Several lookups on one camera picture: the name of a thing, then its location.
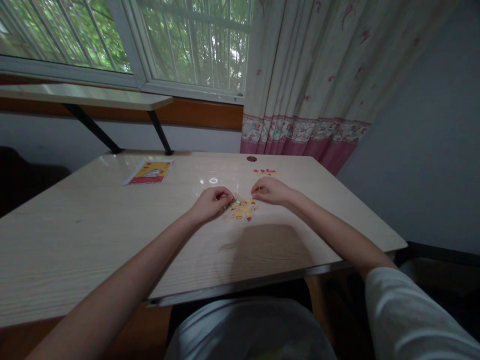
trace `t-shirt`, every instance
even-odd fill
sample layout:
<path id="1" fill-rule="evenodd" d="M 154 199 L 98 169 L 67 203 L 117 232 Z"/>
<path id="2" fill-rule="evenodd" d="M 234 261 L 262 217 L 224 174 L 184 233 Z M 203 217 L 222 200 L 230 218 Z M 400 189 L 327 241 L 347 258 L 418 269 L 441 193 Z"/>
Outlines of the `t-shirt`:
<path id="1" fill-rule="evenodd" d="M 399 270 L 365 280 L 377 360 L 480 359 L 480 344 Z M 176 329 L 165 359 L 336 359 L 322 326 L 290 299 L 218 300 Z"/>

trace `light wood grain surface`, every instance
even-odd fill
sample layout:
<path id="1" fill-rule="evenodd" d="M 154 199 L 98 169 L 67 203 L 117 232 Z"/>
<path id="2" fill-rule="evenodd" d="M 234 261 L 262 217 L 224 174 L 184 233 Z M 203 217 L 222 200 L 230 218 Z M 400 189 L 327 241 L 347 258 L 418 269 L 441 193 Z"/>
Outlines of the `light wood grain surface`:
<path id="1" fill-rule="evenodd" d="M 145 111 L 174 101 L 171 96 L 66 83 L 2 85 L 0 97 Z"/>
<path id="2" fill-rule="evenodd" d="M 404 240 L 312 157 L 128 150 L 106 154 L 0 219 L 0 327 L 61 316 L 187 211 L 210 186 L 249 197 L 254 169 L 304 192 L 383 251 Z M 142 159 L 174 159 L 163 183 L 122 185 Z M 282 206 L 200 228 L 150 298 L 292 274 L 341 259 Z"/>

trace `floral curtain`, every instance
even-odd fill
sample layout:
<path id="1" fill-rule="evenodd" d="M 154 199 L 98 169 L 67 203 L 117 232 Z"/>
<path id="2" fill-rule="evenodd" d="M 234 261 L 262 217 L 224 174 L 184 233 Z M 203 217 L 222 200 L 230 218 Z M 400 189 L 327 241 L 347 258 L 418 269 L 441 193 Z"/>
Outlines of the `floral curtain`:
<path id="1" fill-rule="evenodd" d="M 240 152 L 336 175 L 457 1 L 257 0 Z"/>

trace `window frame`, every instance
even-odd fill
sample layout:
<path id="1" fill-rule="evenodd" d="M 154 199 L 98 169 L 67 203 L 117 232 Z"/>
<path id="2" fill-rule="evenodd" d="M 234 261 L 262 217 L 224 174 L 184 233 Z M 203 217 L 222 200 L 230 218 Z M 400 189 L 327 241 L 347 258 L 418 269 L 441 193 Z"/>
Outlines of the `window frame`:
<path id="1" fill-rule="evenodd" d="M 0 55 L 0 74 L 115 87 L 217 103 L 244 104 L 243 92 L 153 78 L 146 55 L 148 52 L 143 48 L 141 30 L 134 17 L 135 7 L 132 1 L 106 2 L 130 62 L 132 74 L 8 55 Z"/>

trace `wooden trim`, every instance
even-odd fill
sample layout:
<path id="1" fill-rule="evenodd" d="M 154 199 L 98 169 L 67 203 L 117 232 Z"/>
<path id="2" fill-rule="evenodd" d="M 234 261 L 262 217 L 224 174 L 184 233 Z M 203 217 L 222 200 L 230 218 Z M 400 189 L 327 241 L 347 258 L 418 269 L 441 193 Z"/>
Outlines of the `wooden trim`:
<path id="1" fill-rule="evenodd" d="M 0 85 L 46 83 L 52 84 L 58 83 L 58 81 L 0 74 Z M 146 111 L 101 106 L 82 106 L 82 108 L 92 119 L 96 120 L 122 123 L 151 123 Z M 156 113 L 162 124 L 241 130 L 243 111 L 244 107 L 242 105 L 175 97 L 173 103 L 159 108 Z M 49 117 L 72 117 L 59 103 L 11 98 L 0 98 L 0 112 Z"/>

